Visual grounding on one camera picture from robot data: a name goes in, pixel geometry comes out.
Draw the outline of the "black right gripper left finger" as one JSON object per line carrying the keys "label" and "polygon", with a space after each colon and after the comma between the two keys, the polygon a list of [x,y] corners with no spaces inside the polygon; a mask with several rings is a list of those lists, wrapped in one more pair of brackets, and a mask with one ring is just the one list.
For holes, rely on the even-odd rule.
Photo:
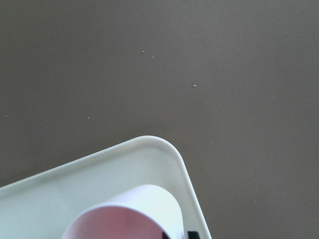
{"label": "black right gripper left finger", "polygon": [[165,232],[162,232],[162,239],[170,239],[170,237]]}

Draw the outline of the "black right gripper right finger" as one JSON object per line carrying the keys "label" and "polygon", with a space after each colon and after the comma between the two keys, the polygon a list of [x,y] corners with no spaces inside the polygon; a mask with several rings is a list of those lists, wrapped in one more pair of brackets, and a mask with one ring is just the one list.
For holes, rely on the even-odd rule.
{"label": "black right gripper right finger", "polygon": [[197,231],[188,231],[188,239],[199,239],[199,233]]}

